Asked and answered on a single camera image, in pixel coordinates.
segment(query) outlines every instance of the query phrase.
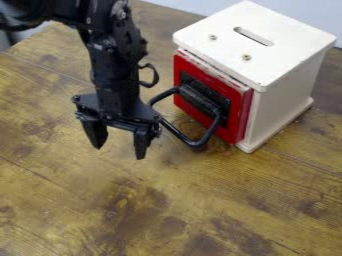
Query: wood grain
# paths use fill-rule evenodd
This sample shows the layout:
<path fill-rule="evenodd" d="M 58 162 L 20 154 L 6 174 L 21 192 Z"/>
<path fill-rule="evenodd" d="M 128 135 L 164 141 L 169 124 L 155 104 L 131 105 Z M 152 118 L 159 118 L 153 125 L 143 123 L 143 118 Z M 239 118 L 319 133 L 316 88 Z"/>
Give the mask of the wood grain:
<path fill-rule="evenodd" d="M 133 6 L 161 74 L 148 99 L 172 85 L 172 32 L 200 17 Z M 73 118 L 70 96 L 93 90 L 74 31 L 53 24 L 17 44 L 0 54 L 0 255 L 339 255 L 339 60 L 315 107 L 253 154 L 217 138 L 192 152 L 164 132 L 137 162 L 128 133 L 96 151 Z M 157 109 L 200 135 L 169 101 Z"/>

